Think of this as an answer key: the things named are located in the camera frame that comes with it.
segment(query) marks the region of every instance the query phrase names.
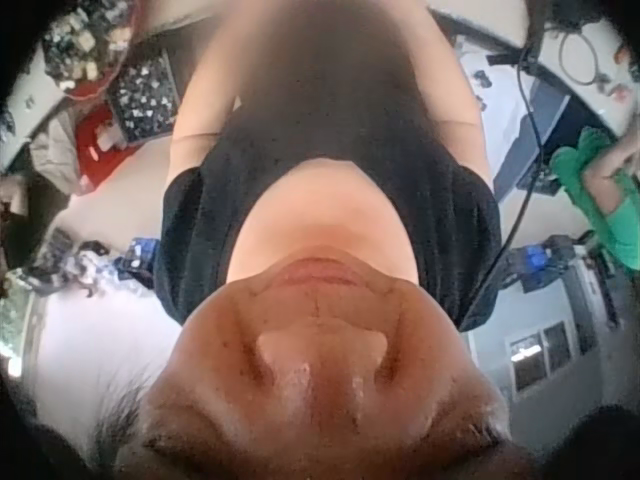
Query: window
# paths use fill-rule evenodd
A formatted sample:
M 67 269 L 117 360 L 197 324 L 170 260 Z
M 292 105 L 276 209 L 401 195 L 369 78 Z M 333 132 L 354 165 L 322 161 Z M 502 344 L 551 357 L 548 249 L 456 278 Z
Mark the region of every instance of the window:
M 547 378 L 544 349 L 539 333 L 511 344 L 511 364 L 518 392 Z
M 545 329 L 544 337 L 549 357 L 549 373 L 553 373 L 571 361 L 571 350 L 564 323 Z

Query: red object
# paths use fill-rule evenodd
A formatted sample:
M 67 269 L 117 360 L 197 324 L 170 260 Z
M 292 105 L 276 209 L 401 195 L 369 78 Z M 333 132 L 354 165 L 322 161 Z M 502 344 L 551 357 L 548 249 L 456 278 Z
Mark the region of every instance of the red object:
M 102 127 L 112 122 L 113 113 L 109 106 L 103 103 L 76 126 L 76 149 L 80 174 L 91 182 L 94 190 L 140 148 L 127 147 L 124 150 L 118 150 L 114 147 L 107 152 L 100 150 L 98 133 Z

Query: black cable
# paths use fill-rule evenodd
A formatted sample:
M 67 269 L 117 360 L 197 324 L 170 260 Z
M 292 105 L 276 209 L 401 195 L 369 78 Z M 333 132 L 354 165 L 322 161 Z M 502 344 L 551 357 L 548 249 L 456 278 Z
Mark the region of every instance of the black cable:
M 527 98 L 527 95 L 524 91 L 524 87 L 522 86 L 522 67 L 525 61 L 527 60 L 528 55 L 529 55 L 529 48 L 525 47 L 522 50 L 522 55 L 520 56 L 520 61 L 518 62 L 518 66 L 516 69 L 517 77 L 518 77 L 518 90 L 520 90 L 520 95 L 522 96 L 522 100 L 524 101 L 524 105 L 527 109 L 527 116 L 529 118 L 529 123 L 531 124 L 531 129 L 533 130 L 533 134 L 535 136 L 536 144 L 538 146 L 538 151 L 540 152 L 540 155 L 536 161 L 536 168 L 531 177 L 531 185 L 529 185 L 529 188 L 527 189 L 527 194 L 524 198 L 524 201 L 522 202 L 522 207 L 520 207 L 520 212 L 516 217 L 513 227 L 511 228 L 511 232 L 507 236 L 507 239 L 505 240 L 504 245 L 498 252 L 498 255 L 496 256 L 495 260 L 489 267 L 489 270 L 487 270 L 487 273 L 482 278 L 482 281 L 478 284 L 478 288 L 476 288 L 476 291 L 472 296 L 473 300 L 471 301 L 471 304 L 467 309 L 467 313 L 465 315 L 465 318 L 461 326 L 464 326 L 467 319 L 473 314 L 473 311 L 478 306 L 478 302 L 480 302 L 480 299 L 486 292 L 487 288 L 494 281 L 495 275 L 500 271 L 500 265 L 504 260 L 504 258 L 506 257 L 507 253 L 509 252 L 509 250 L 511 249 L 513 240 L 516 238 L 516 235 L 520 230 L 522 221 L 524 220 L 524 216 L 527 213 L 527 209 L 529 208 L 529 203 L 531 202 L 531 197 L 533 196 L 533 191 L 535 190 L 536 183 L 538 182 L 538 179 L 540 178 L 540 175 L 542 174 L 542 170 L 544 168 L 544 145 L 542 144 L 542 135 L 540 134 L 540 129 L 538 128 L 536 119 L 533 116 L 533 110 L 531 108 L 531 104 L 529 103 L 529 99 Z
M 593 55 L 593 64 L 596 71 L 593 74 L 593 78 L 588 82 L 585 82 L 583 80 L 578 80 L 577 78 L 575 78 L 573 75 L 569 73 L 569 71 L 567 70 L 567 67 L 564 64 L 564 50 L 567 45 L 567 40 L 571 35 L 576 35 L 580 37 L 582 41 L 585 43 L 585 45 L 589 47 L 589 50 L 591 50 L 591 54 Z M 560 64 L 560 69 L 562 70 L 562 73 L 564 73 L 569 80 L 583 87 L 590 87 L 591 85 L 597 83 L 598 79 L 601 77 L 600 62 L 598 61 L 598 52 L 596 51 L 596 47 L 594 47 L 591 40 L 589 40 L 589 38 L 587 38 L 587 36 L 581 32 L 575 32 L 575 33 L 567 32 L 564 34 L 564 36 L 562 37 L 562 41 L 560 42 L 560 48 L 558 49 L 558 63 Z

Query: mouth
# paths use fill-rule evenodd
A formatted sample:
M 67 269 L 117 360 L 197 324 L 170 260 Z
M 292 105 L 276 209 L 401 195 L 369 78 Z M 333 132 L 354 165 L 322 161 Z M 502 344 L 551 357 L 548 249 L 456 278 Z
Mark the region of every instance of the mouth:
M 282 268 L 272 279 L 269 287 L 298 285 L 342 285 L 366 287 L 365 279 L 354 269 L 338 260 L 328 258 L 305 258 Z

